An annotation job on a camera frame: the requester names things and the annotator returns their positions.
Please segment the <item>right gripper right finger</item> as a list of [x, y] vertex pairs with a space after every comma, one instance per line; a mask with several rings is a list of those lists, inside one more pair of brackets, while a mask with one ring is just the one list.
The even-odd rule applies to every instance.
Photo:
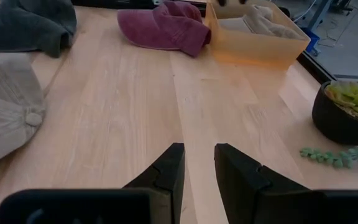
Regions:
[[229, 224], [358, 224], [358, 190], [311, 190], [228, 143], [214, 148]]

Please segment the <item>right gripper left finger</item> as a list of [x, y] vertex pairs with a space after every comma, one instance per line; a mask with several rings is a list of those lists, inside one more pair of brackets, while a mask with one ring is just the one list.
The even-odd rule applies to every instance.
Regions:
[[179, 224], [185, 147], [173, 143], [121, 189], [27, 189], [0, 204], [0, 224]]

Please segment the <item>beige baseball cap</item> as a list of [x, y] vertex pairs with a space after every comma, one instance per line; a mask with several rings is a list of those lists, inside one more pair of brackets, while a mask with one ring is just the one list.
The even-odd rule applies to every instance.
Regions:
[[265, 6], [255, 4], [247, 6], [246, 12], [242, 17], [219, 19], [218, 21], [221, 27], [229, 30], [285, 39], [306, 40], [295, 30], [273, 22], [273, 11]]
[[0, 53], [0, 159], [29, 142], [46, 113], [27, 54]]

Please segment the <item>maroon baseball cap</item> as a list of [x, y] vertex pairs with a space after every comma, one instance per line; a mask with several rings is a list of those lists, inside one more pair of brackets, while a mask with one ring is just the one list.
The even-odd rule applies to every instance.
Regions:
[[132, 44], [157, 50], [179, 50], [197, 57], [211, 41], [211, 30], [199, 9], [182, 1], [164, 1], [154, 9], [121, 9], [117, 23]]

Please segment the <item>dark grey baseball cap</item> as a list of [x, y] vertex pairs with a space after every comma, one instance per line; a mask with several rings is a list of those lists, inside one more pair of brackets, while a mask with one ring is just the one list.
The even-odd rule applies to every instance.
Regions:
[[0, 0], [0, 52], [59, 58], [72, 46], [76, 25], [71, 0]]

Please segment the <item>orange plastic bin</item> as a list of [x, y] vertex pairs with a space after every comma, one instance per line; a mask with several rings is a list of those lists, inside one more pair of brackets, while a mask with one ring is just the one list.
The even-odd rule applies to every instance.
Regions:
[[[251, 5], [269, 7], [273, 22], [287, 26], [306, 40], [239, 32], [219, 25], [219, 19], [242, 17]], [[224, 7], [217, 0], [206, 3], [205, 23], [211, 29], [210, 49], [216, 60], [227, 63], [253, 63], [286, 70], [306, 50], [310, 38], [274, 3], [248, 0], [245, 4], [228, 2]]]

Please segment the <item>grey metal stand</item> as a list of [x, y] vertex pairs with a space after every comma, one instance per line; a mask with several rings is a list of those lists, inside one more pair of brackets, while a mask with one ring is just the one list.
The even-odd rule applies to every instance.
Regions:
[[328, 12], [332, 2], [334, 0], [320, 0], [320, 4], [317, 7], [313, 17], [311, 18], [311, 20], [309, 21], [309, 24], [307, 26], [307, 28], [309, 30], [314, 31], [319, 25], [320, 23], [323, 21], [326, 13]]

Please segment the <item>potted succulents in black pot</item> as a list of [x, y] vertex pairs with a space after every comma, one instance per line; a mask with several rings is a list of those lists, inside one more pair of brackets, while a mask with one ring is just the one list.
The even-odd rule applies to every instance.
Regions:
[[300, 156], [334, 167], [351, 168], [358, 163], [358, 82], [323, 83], [314, 100], [312, 120], [328, 139], [350, 148], [335, 154], [304, 147]]

